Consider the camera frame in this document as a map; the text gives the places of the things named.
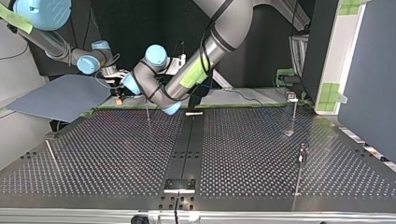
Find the white wall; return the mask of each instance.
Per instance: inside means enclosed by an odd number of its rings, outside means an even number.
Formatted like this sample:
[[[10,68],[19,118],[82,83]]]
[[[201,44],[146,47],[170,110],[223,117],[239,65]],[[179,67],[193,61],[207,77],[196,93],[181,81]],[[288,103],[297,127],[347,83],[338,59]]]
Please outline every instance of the white wall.
[[[39,145],[50,132],[49,120],[4,109],[16,98],[45,84],[29,49],[21,56],[3,59],[23,52],[26,46],[24,39],[12,34],[0,21],[0,170]]]
[[[322,86],[324,83],[339,83],[339,93],[344,93],[365,8],[366,5],[362,5],[357,15],[337,15],[335,18],[329,51],[316,99],[316,112],[320,115],[338,115],[340,104],[337,104],[333,112],[317,111]]]

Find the metal bracket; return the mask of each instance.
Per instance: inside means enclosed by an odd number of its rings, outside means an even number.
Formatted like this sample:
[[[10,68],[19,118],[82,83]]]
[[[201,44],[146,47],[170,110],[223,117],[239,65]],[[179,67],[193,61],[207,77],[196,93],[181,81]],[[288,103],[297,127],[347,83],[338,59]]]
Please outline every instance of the metal bracket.
[[[194,179],[167,179],[165,182],[165,187],[163,189],[164,193],[195,193],[195,183]]]

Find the white bracket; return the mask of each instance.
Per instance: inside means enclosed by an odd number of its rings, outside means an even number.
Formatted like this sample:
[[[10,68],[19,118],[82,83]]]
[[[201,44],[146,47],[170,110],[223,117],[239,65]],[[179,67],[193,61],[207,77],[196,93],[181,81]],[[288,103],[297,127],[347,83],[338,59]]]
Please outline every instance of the white bracket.
[[[338,98],[338,102],[344,105],[347,104],[347,97],[345,95],[340,94]]]

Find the green label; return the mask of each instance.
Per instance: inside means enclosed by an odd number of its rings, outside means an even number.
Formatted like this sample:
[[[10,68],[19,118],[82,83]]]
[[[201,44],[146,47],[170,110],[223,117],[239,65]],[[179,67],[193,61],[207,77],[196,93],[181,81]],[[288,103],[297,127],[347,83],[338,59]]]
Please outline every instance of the green label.
[[[338,83],[323,83],[317,111],[334,111],[340,97],[339,89]]]
[[[204,59],[205,68],[207,68],[207,60]],[[204,68],[201,64],[201,59],[198,58],[192,67],[187,72],[186,76],[184,76],[181,81],[180,85],[185,88],[191,88],[195,84],[201,84],[207,78],[207,74],[205,73]]]
[[[27,34],[30,34],[33,30],[33,24],[29,18],[19,15],[13,11],[8,10],[5,6],[0,3],[0,17],[7,21],[9,24],[23,30]]]
[[[362,4],[361,0],[342,0],[340,10],[338,11],[338,15],[339,16],[358,15],[361,4]]]

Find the robotic arm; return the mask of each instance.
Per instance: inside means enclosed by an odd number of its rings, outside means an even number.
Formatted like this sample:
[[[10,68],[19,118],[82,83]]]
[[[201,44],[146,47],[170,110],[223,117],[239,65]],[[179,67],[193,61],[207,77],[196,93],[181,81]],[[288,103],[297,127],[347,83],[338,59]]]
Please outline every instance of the robotic arm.
[[[16,32],[38,45],[54,60],[76,65],[84,74],[101,70],[112,85],[123,83],[134,94],[144,94],[166,114],[175,114],[187,92],[202,83],[210,67],[227,53],[236,50],[248,35],[253,17],[251,0],[193,0],[211,22],[205,32],[210,37],[192,55],[166,86],[156,74],[169,64],[166,51],[159,45],[148,48],[145,57],[132,72],[118,71],[113,54],[106,41],[92,43],[92,51],[72,48],[53,30],[62,27],[70,16],[70,0],[0,0],[4,6],[29,18],[34,29],[30,34]]]
[[[134,68],[124,85],[135,94],[143,93],[166,114],[175,114],[185,94],[205,80],[207,67],[218,63],[227,53],[236,50],[248,35],[253,18],[251,0],[194,0],[211,18],[211,35],[187,63],[161,87],[155,74],[165,67],[166,52],[161,47],[148,49],[146,57]]]

